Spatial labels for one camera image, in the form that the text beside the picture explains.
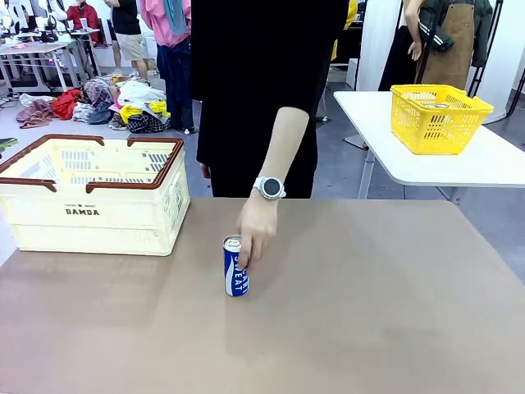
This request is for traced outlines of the person's left hand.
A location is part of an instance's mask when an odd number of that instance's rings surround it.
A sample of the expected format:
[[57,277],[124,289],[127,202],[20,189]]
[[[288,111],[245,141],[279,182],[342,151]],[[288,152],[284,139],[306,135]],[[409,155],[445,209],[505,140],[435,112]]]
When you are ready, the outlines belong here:
[[252,189],[245,202],[237,226],[241,236],[239,266],[251,273],[263,259],[270,239],[277,229],[277,200],[265,199]]

